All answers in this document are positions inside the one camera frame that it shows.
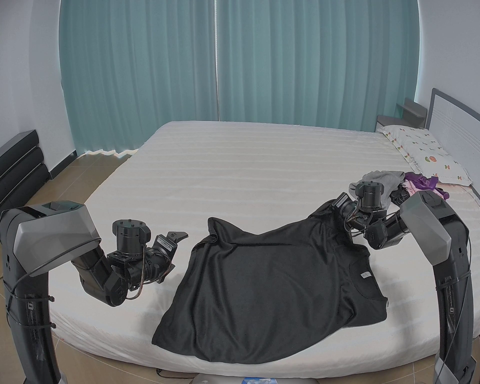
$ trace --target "floral pillow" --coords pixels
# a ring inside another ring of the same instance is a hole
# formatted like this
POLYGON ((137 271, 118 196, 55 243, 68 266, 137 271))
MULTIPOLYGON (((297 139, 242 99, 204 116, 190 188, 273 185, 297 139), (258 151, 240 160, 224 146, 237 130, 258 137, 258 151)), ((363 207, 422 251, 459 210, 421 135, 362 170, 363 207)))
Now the floral pillow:
POLYGON ((416 173, 436 176, 439 182, 469 186, 467 171, 436 141, 428 130, 387 125, 378 129, 399 150, 416 173))

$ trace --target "teal curtain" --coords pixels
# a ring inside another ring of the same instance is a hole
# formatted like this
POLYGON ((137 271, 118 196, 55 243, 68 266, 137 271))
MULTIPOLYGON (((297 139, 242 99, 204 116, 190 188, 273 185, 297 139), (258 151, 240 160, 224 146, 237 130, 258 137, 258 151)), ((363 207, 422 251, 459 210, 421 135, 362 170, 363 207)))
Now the teal curtain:
POLYGON ((417 0, 217 0, 220 120, 373 131, 413 98, 417 0))
POLYGON ((218 120, 213 0, 62 0, 62 86, 78 153, 218 120))

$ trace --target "white headboard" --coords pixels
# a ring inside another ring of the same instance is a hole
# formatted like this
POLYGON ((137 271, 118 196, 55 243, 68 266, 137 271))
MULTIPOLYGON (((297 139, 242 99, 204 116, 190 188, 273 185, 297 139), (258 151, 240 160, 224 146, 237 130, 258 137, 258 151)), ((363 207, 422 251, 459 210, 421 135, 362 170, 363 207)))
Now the white headboard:
POLYGON ((425 128, 463 165, 480 192, 480 114, 434 88, 425 128))

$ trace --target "purple cloth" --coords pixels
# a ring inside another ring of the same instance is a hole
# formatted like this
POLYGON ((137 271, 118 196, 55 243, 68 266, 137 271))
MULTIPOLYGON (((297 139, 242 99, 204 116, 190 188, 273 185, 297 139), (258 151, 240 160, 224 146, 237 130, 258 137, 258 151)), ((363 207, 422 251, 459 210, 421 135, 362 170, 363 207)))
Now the purple cloth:
POLYGON ((405 173, 405 180, 410 180, 415 187, 421 190, 437 190, 444 198, 444 200, 448 199, 450 195, 448 192, 445 192, 442 188, 436 187, 438 183, 438 177, 432 176, 427 179, 421 173, 414 173, 414 172, 407 172, 405 173))

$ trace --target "mattress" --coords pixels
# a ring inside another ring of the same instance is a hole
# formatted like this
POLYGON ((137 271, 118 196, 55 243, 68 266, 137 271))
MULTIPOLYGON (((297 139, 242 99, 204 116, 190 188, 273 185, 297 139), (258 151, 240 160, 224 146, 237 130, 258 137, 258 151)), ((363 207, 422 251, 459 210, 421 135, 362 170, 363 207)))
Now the mattress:
MULTIPOLYGON (((376 169, 410 171, 380 133, 261 123, 171 122, 161 127, 86 202, 105 252, 115 250, 114 220, 144 221, 154 235, 185 231, 162 284, 111 308, 87 295, 67 263, 50 273, 52 321, 57 334, 91 353, 179 372, 232 376, 331 377, 399 366, 434 354, 438 308, 431 265, 412 236, 382 251, 371 266, 389 299, 387 320, 344 328, 287 358, 256 365, 207 362, 151 344, 172 303, 192 247, 216 216, 252 233, 302 220, 348 184, 376 169)), ((443 185, 449 203, 470 229, 480 334, 480 206, 468 188, 443 185)), ((365 243, 360 237, 358 242, 365 243)))

